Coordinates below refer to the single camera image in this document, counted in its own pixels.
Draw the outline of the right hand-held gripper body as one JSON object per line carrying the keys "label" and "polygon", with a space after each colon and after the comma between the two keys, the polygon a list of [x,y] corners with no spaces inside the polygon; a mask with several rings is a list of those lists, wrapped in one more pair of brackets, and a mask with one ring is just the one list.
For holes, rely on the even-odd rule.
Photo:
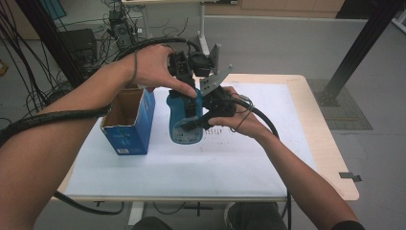
{"label": "right hand-held gripper body", "polygon": [[230,64],[226,70],[199,80],[202,106],[208,110],[204,115],[205,119],[232,117],[236,113],[236,106],[230,102],[231,94],[221,86],[233,69],[234,66]]}

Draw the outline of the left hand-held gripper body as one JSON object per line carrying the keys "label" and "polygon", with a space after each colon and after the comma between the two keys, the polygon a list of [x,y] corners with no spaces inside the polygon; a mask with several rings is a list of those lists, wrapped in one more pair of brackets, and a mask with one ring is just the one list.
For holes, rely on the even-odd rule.
{"label": "left hand-held gripper body", "polygon": [[210,74],[218,73],[220,47],[220,44],[215,44],[208,55],[200,51],[194,51],[188,55],[184,52],[171,54],[169,73],[187,85],[195,87],[193,76],[207,78]]}

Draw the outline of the blue plastic bottle white cap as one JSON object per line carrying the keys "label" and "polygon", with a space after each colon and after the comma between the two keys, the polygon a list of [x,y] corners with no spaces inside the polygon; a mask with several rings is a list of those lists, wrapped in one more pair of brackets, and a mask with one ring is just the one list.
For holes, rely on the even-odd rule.
{"label": "blue plastic bottle white cap", "polygon": [[[194,117],[201,117],[203,114],[202,98],[200,91],[196,89],[197,109]],[[192,131],[185,131],[180,125],[181,120],[187,118],[184,110],[184,100],[190,98],[183,94],[182,97],[171,98],[167,96],[167,105],[170,109],[169,117],[169,136],[172,142],[180,145],[191,145],[198,143],[203,137],[203,128],[197,128]]]}

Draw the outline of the blue cardboard box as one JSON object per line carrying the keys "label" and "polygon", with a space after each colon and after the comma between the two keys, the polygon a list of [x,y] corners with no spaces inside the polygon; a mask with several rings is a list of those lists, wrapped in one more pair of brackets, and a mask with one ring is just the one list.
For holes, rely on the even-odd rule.
{"label": "blue cardboard box", "polygon": [[154,94],[146,89],[127,88],[116,96],[100,127],[117,154],[147,154],[154,109]]}

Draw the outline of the person's left hand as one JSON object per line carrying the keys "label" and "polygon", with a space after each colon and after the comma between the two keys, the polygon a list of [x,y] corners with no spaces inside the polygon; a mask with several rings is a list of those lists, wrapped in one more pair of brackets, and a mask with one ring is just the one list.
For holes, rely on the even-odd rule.
{"label": "person's left hand", "polygon": [[166,87],[195,98],[197,94],[192,86],[169,73],[167,61],[172,53],[170,47],[161,44],[147,46],[138,51],[135,56],[135,78],[131,82],[151,89]]}

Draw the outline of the person's right hand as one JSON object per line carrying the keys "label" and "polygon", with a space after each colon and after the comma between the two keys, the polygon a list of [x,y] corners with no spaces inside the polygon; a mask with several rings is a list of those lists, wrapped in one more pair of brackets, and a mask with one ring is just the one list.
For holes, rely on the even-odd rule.
{"label": "person's right hand", "polygon": [[[236,128],[240,120],[244,117],[243,110],[243,107],[237,105],[237,112],[232,117],[219,117],[218,126],[229,127],[230,129]],[[273,136],[273,133],[265,125],[263,125],[253,113],[251,113],[251,115],[242,124],[238,130],[238,133],[246,135],[257,141]]]}

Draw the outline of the black band on wrist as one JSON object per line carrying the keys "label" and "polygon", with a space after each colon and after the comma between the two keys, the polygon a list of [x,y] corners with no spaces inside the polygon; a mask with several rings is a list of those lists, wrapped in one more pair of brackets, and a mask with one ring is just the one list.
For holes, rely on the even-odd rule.
{"label": "black band on wrist", "polygon": [[246,119],[253,112],[254,105],[251,101],[246,102],[244,100],[238,100],[238,99],[233,99],[233,103],[244,108],[244,110],[243,110],[244,117],[240,120],[240,122],[236,128],[232,128],[232,132],[238,132],[239,128],[242,126],[242,124],[246,121]]}
{"label": "black band on wrist", "polygon": [[130,83],[130,86],[132,86],[132,87],[137,87],[137,86],[136,86],[136,83],[135,83],[135,79],[136,79],[136,76],[137,76],[137,69],[138,69],[137,53],[138,53],[137,50],[134,51],[134,53],[133,53],[133,57],[134,57],[134,71],[133,71],[133,75],[132,75],[131,83]]}

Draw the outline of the black band on left wrist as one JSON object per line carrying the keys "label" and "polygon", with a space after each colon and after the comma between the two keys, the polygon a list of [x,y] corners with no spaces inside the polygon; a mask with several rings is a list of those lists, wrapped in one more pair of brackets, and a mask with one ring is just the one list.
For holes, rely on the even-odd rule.
{"label": "black band on left wrist", "polygon": [[133,75],[132,75],[131,83],[130,83],[130,86],[132,86],[132,87],[137,87],[137,86],[136,86],[136,83],[135,83],[135,79],[136,79],[136,76],[137,76],[137,69],[138,69],[137,53],[138,53],[137,50],[134,51],[134,53],[133,53],[133,57],[134,57],[134,71],[133,71]]}

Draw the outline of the white table mat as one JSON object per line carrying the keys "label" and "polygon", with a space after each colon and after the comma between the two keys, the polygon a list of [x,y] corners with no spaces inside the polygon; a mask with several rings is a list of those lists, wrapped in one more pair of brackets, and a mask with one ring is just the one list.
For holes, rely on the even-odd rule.
{"label": "white table mat", "polygon": [[193,145],[169,137],[169,91],[155,90],[155,111],[148,152],[119,155],[98,126],[76,159],[68,196],[141,199],[262,199],[286,196],[278,173],[253,139],[214,126]]}

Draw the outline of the computer tower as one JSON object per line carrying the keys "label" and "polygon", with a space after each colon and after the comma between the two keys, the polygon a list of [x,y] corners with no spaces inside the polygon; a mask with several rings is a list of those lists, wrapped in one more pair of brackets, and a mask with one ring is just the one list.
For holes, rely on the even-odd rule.
{"label": "computer tower", "polygon": [[119,50],[124,51],[132,47],[135,44],[135,38],[125,17],[124,10],[110,11],[108,20]]}

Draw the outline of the person's leg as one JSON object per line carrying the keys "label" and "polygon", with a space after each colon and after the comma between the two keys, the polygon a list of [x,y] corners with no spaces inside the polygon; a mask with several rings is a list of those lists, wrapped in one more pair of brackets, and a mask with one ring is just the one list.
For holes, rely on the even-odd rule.
{"label": "person's leg", "polygon": [[131,230],[173,230],[168,224],[157,217],[146,217],[139,220]]}
{"label": "person's leg", "polygon": [[287,230],[276,202],[232,202],[226,205],[228,230]]}

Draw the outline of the black case on floor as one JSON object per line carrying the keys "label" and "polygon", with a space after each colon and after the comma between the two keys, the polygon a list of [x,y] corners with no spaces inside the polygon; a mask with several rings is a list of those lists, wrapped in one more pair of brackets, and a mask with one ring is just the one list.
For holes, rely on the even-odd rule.
{"label": "black case on floor", "polygon": [[97,60],[97,41],[91,29],[60,32],[59,37],[77,63],[89,64]]}

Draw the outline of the black tape piece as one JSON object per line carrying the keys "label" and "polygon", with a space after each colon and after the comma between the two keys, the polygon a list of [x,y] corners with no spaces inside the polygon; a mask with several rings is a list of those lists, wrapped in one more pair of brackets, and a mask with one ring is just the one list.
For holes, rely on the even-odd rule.
{"label": "black tape piece", "polygon": [[352,172],[339,172],[339,175],[343,179],[351,179],[354,183],[362,181],[362,177],[360,175],[355,175]]}

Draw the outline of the white desk frame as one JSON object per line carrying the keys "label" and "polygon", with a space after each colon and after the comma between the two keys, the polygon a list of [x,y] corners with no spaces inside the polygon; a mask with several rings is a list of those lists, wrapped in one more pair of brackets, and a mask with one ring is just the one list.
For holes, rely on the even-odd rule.
{"label": "white desk frame", "polygon": [[199,44],[207,55],[209,47],[205,36],[205,3],[209,0],[121,0],[125,6],[137,6],[142,13],[147,38],[158,37],[152,29],[152,22],[171,21],[175,18],[198,18],[194,37],[186,36]]}

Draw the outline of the black metal post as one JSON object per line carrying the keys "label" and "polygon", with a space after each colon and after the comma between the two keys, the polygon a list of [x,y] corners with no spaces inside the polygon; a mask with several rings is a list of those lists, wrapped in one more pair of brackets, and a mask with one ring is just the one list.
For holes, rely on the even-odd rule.
{"label": "black metal post", "polygon": [[15,0],[17,6],[24,13],[40,39],[62,70],[73,88],[85,82],[77,64],[62,42],[52,17],[46,12],[40,0]]}
{"label": "black metal post", "polygon": [[404,2],[406,0],[380,1],[327,85],[320,92],[314,93],[319,106],[339,105],[337,97],[340,92]]}

